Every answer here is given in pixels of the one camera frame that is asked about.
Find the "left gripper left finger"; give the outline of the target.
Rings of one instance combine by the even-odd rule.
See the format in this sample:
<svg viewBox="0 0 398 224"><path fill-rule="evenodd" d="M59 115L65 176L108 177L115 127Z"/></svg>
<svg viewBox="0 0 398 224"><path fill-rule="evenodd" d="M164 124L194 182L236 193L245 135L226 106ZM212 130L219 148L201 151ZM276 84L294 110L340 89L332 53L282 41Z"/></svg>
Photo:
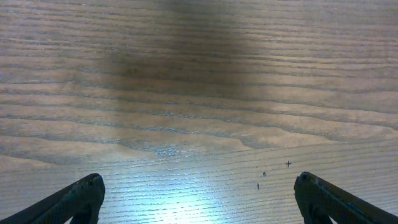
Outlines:
<svg viewBox="0 0 398 224"><path fill-rule="evenodd" d="M103 178L93 173L1 220L1 224L97 224L104 196Z"/></svg>

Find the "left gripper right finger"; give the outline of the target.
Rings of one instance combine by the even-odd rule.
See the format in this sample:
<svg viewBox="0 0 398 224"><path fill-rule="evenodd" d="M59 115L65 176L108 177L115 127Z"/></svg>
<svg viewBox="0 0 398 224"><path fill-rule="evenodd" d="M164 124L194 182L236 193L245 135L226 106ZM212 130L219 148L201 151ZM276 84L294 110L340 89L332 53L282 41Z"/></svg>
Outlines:
<svg viewBox="0 0 398 224"><path fill-rule="evenodd" d="M397 223L397 216L310 172L296 178L294 194L305 224Z"/></svg>

